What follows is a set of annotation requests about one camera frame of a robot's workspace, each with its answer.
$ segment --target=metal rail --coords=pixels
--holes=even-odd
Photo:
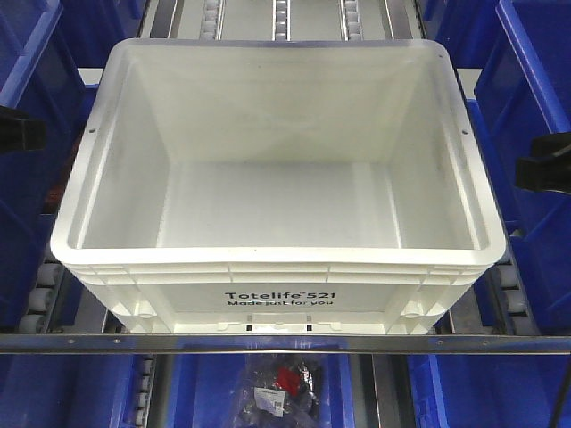
[[[0,354],[571,354],[571,337],[560,336],[327,336],[188,334],[3,334]]]

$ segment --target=blue plastic bin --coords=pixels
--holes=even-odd
[[[133,355],[0,358],[0,426],[135,427],[142,358]]]
[[[25,309],[47,239],[38,217],[78,132],[84,87],[57,28],[61,13],[57,0],[0,2],[0,105],[43,120],[47,137],[44,150],[0,155],[0,325],[17,325]]]
[[[0,208],[0,224],[6,226],[0,245],[0,326],[18,325],[26,312],[28,294],[36,284],[36,272],[44,260],[44,248],[52,233],[54,216],[39,217],[35,229],[27,229]]]
[[[408,358],[417,428],[548,426],[568,356]],[[569,399],[559,425],[571,426]]]
[[[498,0],[420,0],[426,36],[448,50],[457,68],[482,69],[500,30]]]
[[[102,68],[121,40],[136,37],[146,0],[62,0],[62,30],[78,67]]]
[[[532,139],[571,131],[571,0],[501,0],[497,12],[502,32],[476,85],[483,154],[504,221],[523,232],[511,240],[538,326],[569,331],[571,196],[518,189],[515,175]]]
[[[225,426],[235,388],[245,368],[244,355],[184,355],[175,358],[165,428]],[[324,356],[319,404],[320,428],[354,427],[352,385],[347,355]]]

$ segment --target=red object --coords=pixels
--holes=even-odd
[[[276,386],[296,397],[300,390],[300,376],[289,368],[280,367],[277,370]]]

